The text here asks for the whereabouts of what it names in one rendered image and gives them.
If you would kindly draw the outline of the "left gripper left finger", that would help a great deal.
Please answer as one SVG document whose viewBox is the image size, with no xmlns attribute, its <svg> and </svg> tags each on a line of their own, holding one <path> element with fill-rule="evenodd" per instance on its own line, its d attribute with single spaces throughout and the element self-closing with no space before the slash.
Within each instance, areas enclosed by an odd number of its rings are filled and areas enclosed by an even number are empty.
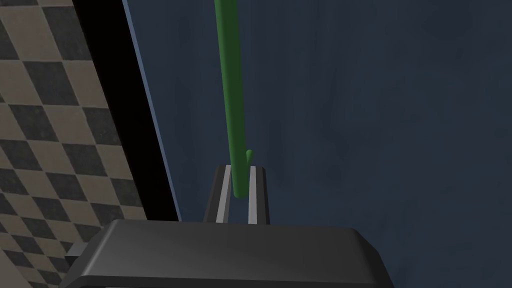
<svg viewBox="0 0 512 288">
<path fill-rule="evenodd" d="M 216 168 L 203 222 L 228 223 L 232 191 L 231 175 L 231 165 L 219 165 Z"/>
</svg>

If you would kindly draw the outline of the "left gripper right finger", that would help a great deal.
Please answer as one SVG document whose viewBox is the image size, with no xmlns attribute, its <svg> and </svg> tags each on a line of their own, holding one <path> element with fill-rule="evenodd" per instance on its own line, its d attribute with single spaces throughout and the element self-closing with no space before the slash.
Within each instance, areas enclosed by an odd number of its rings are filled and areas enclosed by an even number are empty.
<svg viewBox="0 0 512 288">
<path fill-rule="evenodd" d="M 262 166 L 251 166 L 249 173 L 248 223 L 269 225 L 269 203 L 266 171 Z"/>
</svg>

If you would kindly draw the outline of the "green bar handle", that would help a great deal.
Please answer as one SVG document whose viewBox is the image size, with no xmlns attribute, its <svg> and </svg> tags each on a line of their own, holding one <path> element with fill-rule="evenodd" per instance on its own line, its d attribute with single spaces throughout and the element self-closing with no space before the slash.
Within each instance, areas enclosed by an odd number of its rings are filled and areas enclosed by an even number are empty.
<svg viewBox="0 0 512 288">
<path fill-rule="evenodd" d="M 249 195 L 249 169 L 253 152 L 246 149 L 245 142 L 237 3 L 237 0 L 214 0 L 232 190 L 236 198 L 242 199 Z"/>
</svg>

